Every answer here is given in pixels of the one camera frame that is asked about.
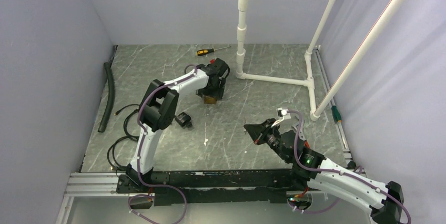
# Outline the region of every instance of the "black tube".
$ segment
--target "black tube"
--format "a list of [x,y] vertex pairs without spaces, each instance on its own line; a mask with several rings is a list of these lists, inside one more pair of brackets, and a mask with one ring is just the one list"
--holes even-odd
[[113,79],[112,73],[112,64],[110,62],[104,63],[105,73],[107,74],[107,82],[108,82],[108,99],[107,105],[105,106],[104,115],[102,115],[102,119],[100,120],[98,132],[103,133],[107,128],[107,123],[112,114],[113,104],[115,102],[115,80]]

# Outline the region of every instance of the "white wall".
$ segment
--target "white wall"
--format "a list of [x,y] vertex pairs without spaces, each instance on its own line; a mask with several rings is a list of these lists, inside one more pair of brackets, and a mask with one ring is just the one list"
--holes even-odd
[[0,0],[0,223],[54,223],[112,43],[90,0]]
[[[389,0],[345,0],[322,41],[333,83]],[[335,96],[354,159],[402,184],[412,223],[444,223],[446,0],[406,0]]]
[[[236,43],[237,0],[92,0],[115,44]],[[328,0],[249,0],[248,43],[310,43]]]

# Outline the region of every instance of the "vertical pipe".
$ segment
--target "vertical pipe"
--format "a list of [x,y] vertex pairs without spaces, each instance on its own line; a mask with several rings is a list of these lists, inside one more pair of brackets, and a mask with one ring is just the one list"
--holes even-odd
[[346,81],[348,76],[351,74],[351,72],[354,70],[356,65],[361,61],[364,54],[367,52],[367,50],[370,48],[370,46],[373,44],[373,42],[376,40],[378,35],[382,32],[382,30],[385,28],[389,20],[392,18],[394,13],[397,11],[397,9],[401,6],[404,0],[390,0],[390,2],[385,7],[384,11],[381,13],[381,15],[378,17],[375,24],[372,26],[372,28],[367,33],[366,37],[362,41],[362,43],[359,45],[358,49],[348,62],[347,66],[344,68],[344,70],[339,75],[338,79],[335,81],[333,86],[330,88],[328,93],[325,95],[324,99],[322,100],[319,107],[316,109],[316,111],[312,114],[310,114],[310,118],[312,120],[317,120],[322,111],[327,106],[328,102],[333,98],[333,96],[338,92],[339,88],[341,88],[342,84]]
[[248,0],[238,0],[238,25],[237,25],[237,71],[236,76],[242,78],[243,75],[243,60],[245,58],[246,50],[244,49],[245,34],[246,34],[246,10],[248,8]]
[[311,56],[313,48],[315,47],[316,42],[319,39],[319,35],[322,32],[322,29],[325,25],[325,22],[327,21],[328,16],[330,15],[331,9],[333,8],[333,4],[335,4],[335,1],[336,0],[328,0],[327,7],[325,7],[325,11],[322,14],[321,21],[319,22],[318,28],[316,29],[315,35],[313,36],[313,39],[311,40],[310,46],[308,46],[305,55],[308,54],[308,56]]

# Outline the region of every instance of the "pvc pipe frame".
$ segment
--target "pvc pipe frame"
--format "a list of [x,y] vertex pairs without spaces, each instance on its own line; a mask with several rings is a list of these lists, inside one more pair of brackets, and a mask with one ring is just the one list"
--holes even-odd
[[387,4],[381,15],[378,17],[375,24],[371,27],[369,32],[367,33],[366,37],[362,41],[362,43],[359,45],[356,52],[353,54],[352,58],[348,62],[347,66],[345,66],[344,70],[342,70],[341,74],[339,75],[338,79],[336,79],[333,86],[330,88],[328,93],[325,95],[324,99],[322,100],[319,107],[316,109],[314,113],[310,114],[310,118],[312,120],[317,120],[319,116],[321,115],[322,111],[325,109],[327,104],[330,102],[330,100],[333,98],[333,96],[338,92],[338,90],[341,88],[342,84],[346,81],[348,76],[351,74],[351,72],[354,70],[356,65],[361,61],[364,54],[367,52],[367,50],[370,48],[370,46],[373,44],[373,42],[376,40],[378,35],[382,32],[384,27],[387,25],[389,20],[392,18],[394,13],[397,11],[397,9],[401,6],[404,0],[390,0],[390,2]]
[[253,75],[247,74],[243,72],[243,61],[245,58],[246,50],[244,49],[245,42],[245,34],[246,34],[246,10],[248,8],[248,0],[238,0],[238,25],[237,25],[237,71],[236,76],[240,79],[253,79],[253,80],[263,80],[268,82],[276,82],[276,83],[284,83],[284,84],[292,84],[292,85],[301,85],[308,88],[309,97],[310,97],[310,115],[312,115],[316,111],[316,98],[315,98],[315,81],[313,79],[313,72],[311,69],[311,54],[313,52],[313,48],[317,40],[319,39],[319,35],[327,21],[328,15],[333,8],[333,4],[336,0],[328,0],[327,7],[322,15],[322,18],[319,22],[319,25],[316,29],[316,32],[311,40],[308,49],[305,52],[304,58],[305,63],[307,65],[307,79],[305,80],[297,80],[297,79],[289,79],[289,78],[277,78],[277,77],[269,77],[269,76],[261,76],[261,75]]

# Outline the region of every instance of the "green screwdriver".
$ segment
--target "green screwdriver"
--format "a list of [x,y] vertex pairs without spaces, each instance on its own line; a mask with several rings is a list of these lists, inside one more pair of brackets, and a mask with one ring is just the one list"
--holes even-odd
[[[231,46],[227,46],[227,47],[223,47],[223,48],[219,48],[219,49],[227,49],[227,48],[229,48],[229,47],[231,47]],[[219,49],[211,48],[211,49],[201,49],[201,50],[197,50],[197,56],[204,56],[204,55],[207,55],[207,54],[209,54],[209,53],[215,52],[215,51],[217,51],[217,50],[219,50]]]

